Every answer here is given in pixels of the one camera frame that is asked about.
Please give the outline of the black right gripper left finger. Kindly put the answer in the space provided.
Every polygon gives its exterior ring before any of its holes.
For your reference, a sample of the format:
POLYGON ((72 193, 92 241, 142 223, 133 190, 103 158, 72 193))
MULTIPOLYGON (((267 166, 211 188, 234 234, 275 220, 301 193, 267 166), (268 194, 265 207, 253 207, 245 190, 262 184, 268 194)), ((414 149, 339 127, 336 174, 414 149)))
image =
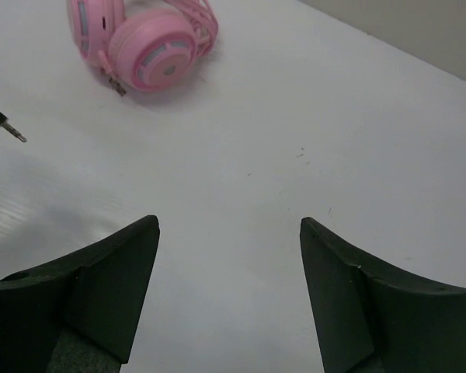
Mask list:
POLYGON ((118 372, 129 361, 158 251, 145 216, 0 280, 0 372, 118 372))

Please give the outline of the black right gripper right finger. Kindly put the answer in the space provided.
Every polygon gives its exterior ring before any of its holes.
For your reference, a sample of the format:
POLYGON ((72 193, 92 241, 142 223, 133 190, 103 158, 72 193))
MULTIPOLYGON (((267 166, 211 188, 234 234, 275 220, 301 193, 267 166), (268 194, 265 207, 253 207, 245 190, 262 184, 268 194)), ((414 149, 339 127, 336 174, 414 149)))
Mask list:
POLYGON ((466 372, 466 288, 359 249, 313 218, 301 256, 327 372, 466 372))

